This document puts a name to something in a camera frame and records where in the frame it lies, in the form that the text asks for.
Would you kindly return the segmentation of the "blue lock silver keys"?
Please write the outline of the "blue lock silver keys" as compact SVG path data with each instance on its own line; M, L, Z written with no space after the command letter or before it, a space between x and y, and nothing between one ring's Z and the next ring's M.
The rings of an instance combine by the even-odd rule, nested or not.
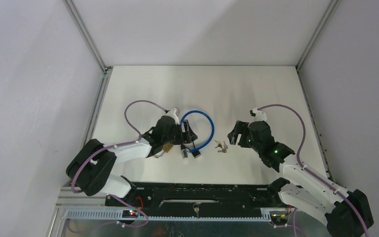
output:
M217 150L218 153L227 153L228 146L221 146L219 147L219 150Z

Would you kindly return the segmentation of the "padlock key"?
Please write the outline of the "padlock key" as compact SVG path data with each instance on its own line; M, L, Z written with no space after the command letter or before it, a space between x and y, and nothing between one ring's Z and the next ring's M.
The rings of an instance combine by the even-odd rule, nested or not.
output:
M196 214L196 218L199 218L199 204L198 203L195 203L193 205L193 209L194 209L194 212Z

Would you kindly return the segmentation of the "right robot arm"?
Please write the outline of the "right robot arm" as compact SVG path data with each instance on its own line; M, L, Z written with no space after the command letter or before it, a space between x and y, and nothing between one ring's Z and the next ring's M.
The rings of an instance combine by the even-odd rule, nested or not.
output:
M267 200L296 207L322 223L333 237L360 237L374 224L367 196L316 174L295 158L295 152L275 141L265 121L237 121L227 135L230 144L253 149L265 164L281 174L268 186Z

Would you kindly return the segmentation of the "blue cable lock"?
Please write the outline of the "blue cable lock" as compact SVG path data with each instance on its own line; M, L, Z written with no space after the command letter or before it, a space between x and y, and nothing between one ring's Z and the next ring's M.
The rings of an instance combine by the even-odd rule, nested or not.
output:
M206 112L201 110L190 110L184 113L181 117L180 124L185 119L189 121L190 127L198 136L198 139L195 140L194 143L202 155L202 150L213 141L215 136L215 124L213 119ZM184 151L191 155L190 149L192 148L192 143L183 146Z

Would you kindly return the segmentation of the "brass padlock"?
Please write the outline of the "brass padlock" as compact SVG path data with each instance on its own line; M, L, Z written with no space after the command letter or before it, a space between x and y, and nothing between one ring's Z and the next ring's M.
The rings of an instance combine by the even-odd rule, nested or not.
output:
M167 144L163 145L161 151L159 153L155 154L153 157L154 158L161 158L165 154L167 154L173 147L174 147L174 144L167 143Z

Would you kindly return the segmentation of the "black cable lock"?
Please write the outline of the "black cable lock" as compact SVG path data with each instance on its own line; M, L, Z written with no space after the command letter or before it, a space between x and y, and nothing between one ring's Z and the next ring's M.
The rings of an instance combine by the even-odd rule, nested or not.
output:
M198 158L201 156L201 152L199 151L199 149L197 148L197 146L195 145L194 141L192 141L192 148L189 150L191 155L194 157L194 158Z

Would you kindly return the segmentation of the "small silver keys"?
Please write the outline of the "small silver keys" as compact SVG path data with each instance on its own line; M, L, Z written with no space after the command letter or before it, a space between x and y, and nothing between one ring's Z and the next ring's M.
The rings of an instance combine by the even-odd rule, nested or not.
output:
M216 146L215 146L215 148L220 148L220 149L223 149L223 148L224 148L224 146L223 146L223 144L221 143L221 141L217 141L217 140L215 140L215 142L216 142Z

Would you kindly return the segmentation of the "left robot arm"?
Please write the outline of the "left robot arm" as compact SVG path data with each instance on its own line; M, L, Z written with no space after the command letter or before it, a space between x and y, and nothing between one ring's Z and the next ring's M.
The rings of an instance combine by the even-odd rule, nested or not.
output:
M138 141L105 145L97 139L89 140L67 166L66 175L87 196L106 193L123 205L132 205L136 199L134 185L125 176L113 174L113 168L133 159L154 157L164 145L186 145L197 139L188 121L179 124L164 115Z

